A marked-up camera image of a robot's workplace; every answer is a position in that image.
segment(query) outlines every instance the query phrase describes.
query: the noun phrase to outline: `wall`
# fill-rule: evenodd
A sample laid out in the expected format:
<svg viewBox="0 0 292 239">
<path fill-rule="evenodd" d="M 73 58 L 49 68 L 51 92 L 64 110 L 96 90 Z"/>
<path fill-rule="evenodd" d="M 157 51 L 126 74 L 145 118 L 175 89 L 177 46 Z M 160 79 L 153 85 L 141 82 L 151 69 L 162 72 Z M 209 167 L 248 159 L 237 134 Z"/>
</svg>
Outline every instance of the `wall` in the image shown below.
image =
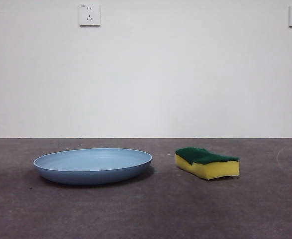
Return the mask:
<svg viewBox="0 0 292 239">
<path fill-rule="evenodd" d="M 292 137 L 290 0 L 0 0 L 0 137 Z"/>
</svg>

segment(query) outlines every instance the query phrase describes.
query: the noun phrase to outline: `gray floor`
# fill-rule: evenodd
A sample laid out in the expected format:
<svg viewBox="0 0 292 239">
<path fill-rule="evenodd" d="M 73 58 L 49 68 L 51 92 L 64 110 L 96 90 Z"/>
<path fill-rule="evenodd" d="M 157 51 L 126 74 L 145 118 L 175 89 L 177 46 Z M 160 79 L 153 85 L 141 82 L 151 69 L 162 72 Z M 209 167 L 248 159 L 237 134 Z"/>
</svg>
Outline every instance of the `gray floor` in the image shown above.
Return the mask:
<svg viewBox="0 0 292 239">
<path fill-rule="evenodd" d="M 175 166 L 185 146 L 240 157 L 240 176 L 205 181 Z M 47 153 L 149 152 L 152 167 L 105 186 L 37 174 Z M 0 139 L 0 239 L 292 239 L 292 139 Z"/>
</svg>

